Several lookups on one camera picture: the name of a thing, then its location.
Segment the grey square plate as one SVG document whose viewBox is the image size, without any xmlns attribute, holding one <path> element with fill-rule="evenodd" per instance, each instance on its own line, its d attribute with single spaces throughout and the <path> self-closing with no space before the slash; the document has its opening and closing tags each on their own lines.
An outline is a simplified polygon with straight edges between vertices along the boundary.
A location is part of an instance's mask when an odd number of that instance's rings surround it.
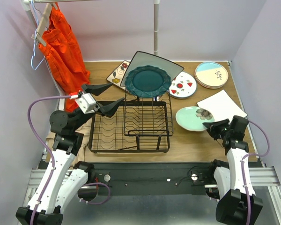
<svg viewBox="0 0 281 225">
<path fill-rule="evenodd" d="M 243 118 L 248 116 L 224 90 L 197 102 L 197 105 L 209 111 L 213 115 L 215 122 L 226 119 L 232 121 L 234 116 Z"/>
</svg>

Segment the flower square plate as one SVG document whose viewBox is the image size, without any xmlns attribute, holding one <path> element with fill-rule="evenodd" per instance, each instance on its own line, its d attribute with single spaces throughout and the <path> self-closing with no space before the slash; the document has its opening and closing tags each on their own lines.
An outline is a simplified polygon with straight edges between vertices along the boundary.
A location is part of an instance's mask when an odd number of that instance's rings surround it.
<svg viewBox="0 0 281 225">
<path fill-rule="evenodd" d="M 129 66 L 129 61 L 123 61 L 121 62 L 114 70 L 113 72 L 106 78 L 106 81 L 112 83 L 113 85 L 126 90 L 125 86 L 121 86 L 121 81 L 126 73 L 126 70 Z"/>
</svg>

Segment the mint green flower plate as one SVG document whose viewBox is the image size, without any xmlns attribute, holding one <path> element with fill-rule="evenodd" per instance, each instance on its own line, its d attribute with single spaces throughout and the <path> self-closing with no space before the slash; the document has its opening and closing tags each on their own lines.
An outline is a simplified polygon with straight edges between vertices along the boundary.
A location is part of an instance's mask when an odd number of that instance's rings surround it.
<svg viewBox="0 0 281 225">
<path fill-rule="evenodd" d="M 203 123 L 214 122 L 214 117 L 208 110 L 197 106 L 189 106 L 179 109 L 175 118 L 179 126 L 188 131 L 195 132 L 201 132 L 207 129 Z"/>
</svg>

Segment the teal rimmed plate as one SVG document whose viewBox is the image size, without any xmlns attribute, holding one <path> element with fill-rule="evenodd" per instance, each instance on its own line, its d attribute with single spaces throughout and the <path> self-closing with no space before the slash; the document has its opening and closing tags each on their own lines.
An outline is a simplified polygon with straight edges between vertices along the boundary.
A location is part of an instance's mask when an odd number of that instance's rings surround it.
<svg viewBox="0 0 281 225">
<path fill-rule="evenodd" d="M 171 77 L 158 67 L 141 66 L 128 73 L 124 85 L 128 92 L 139 98 L 155 98 L 169 89 Z"/>
</svg>

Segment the watermelon round plate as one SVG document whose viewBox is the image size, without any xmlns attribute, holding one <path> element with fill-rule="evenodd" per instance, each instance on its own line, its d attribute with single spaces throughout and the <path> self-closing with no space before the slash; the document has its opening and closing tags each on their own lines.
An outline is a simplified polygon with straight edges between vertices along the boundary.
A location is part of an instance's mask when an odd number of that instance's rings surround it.
<svg viewBox="0 0 281 225">
<path fill-rule="evenodd" d="M 169 94 L 174 98 L 189 98 L 197 89 L 197 82 L 192 75 L 186 72 L 179 73 L 169 88 Z"/>
</svg>

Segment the large white square plate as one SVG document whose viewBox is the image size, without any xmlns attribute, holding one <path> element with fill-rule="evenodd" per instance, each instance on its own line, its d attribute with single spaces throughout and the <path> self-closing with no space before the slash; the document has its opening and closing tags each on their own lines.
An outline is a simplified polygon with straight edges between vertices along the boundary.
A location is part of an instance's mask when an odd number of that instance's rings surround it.
<svg viewBox="0 0 281 225">
<path fill-rule="evenodd" d="M 137 67 L 143 67 L 148 65 L 166 71 L 167 74 L 171 77 L 172 81 L 179 73 L 181 73 L 184 70 L 183 66 L 174 63 L 168 59 L 147 52 L 137 51 L 133 56 L 133 58 L 131 59 L 130 64 L 128 65 L 128 68 L 122 78 L 120 86 L 125 87 L 126 78 L 132 70 L 134 70 Z"/>
</svg>

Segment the blue and cream round plate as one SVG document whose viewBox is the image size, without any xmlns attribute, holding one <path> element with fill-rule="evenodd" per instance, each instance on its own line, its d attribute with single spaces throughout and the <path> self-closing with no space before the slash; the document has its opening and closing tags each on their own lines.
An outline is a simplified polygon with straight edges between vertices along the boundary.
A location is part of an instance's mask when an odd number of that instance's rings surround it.
<svg viewBox="0 0 281 225">
<path fill-rule="evenodd" d="M 196 79 L 196 81 L 201 85 L 201 86 L 203 86 L 203 87 L 205 87 L 205 88 L 208 88 L 208 89 L 219 89 L 219 88 L 222 88 L 225 84 L 223 84 L 223 85 L 220 85 L 220 86 L 208 86 L 208 85 L 205 85 L 205 84 L 203 84 L 201 81 L 199 81 L 199 80 L 197 80 Z"/>
</svg>

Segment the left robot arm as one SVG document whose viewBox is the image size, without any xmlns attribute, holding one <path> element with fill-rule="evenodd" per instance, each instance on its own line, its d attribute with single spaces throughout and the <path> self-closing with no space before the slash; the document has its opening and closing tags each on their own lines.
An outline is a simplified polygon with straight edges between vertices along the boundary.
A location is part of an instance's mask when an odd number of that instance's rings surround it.
<svg viewBox="0 0 281 225">
<path fill-rule="evenodd" d="M 77 129 L 95 115 L 112 117 L 124 102 L 121 98 L 102 105 L 95 100 L 96 96 L 111 86 L 111 83 L 84 84 L 81 91 L 61 96 L 62 99 L 73 99 L 78 106 L 73 112 L 56 110 L 50 115 L 51 131 L 55 133 L 53 146 L 49 148 L 43 140 L 40 142 L 48 150 L 51 159 L 27 206 L 19 207 L 16 212 L 15 216 L 20 224 L 60 225 L 66 207 L 81 187 L 108 187 L 105 183 L 96 181 L 94 165 L 83 161 L 74 165 L 69 178 L 65 178 L 65 175 L 75 160 L 84 137 Z"/>
</svg>

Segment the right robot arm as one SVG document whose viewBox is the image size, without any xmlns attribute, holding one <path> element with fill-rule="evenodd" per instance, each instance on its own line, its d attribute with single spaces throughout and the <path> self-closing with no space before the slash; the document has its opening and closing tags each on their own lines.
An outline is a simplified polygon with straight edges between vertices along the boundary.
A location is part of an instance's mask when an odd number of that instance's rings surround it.
<svg viewBox="0 0 281 225">
<path fill-rule="evenodd" d="M 206 172 L 207 180 L 218 187 L 216 220 L 226 225 L 253 225 L 263 208 L 263 201 L 256 196 L 250 179 L 250 153 L 244 141 L 248 124 L 246 118 L 237 115 L 232 120 L 203 124 L 214 140 L 222 140 L 228 160 L 227 163 L 214 160 L 212 169 Z"/>
</svg>

